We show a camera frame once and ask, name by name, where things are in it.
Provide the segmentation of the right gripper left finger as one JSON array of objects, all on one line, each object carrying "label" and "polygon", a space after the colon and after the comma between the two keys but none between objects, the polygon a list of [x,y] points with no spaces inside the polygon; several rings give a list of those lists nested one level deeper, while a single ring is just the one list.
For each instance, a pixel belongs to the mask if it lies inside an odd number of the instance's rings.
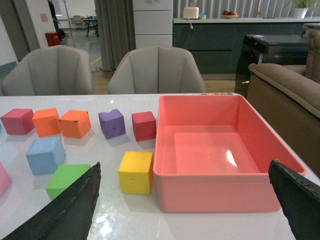
[{"label": "right gripper left finger", "polygon": [[99,197],[97,162],[5,240],[86,240]]}]

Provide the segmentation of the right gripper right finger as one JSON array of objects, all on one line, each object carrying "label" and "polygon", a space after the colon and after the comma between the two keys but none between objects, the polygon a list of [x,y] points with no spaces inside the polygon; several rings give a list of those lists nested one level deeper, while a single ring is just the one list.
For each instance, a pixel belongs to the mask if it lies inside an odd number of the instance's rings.
[{"label": "right gripper right finger", "polygon": [[268,176],[291,232],[297,240],[320,238],[320,186],[272,160]]}]

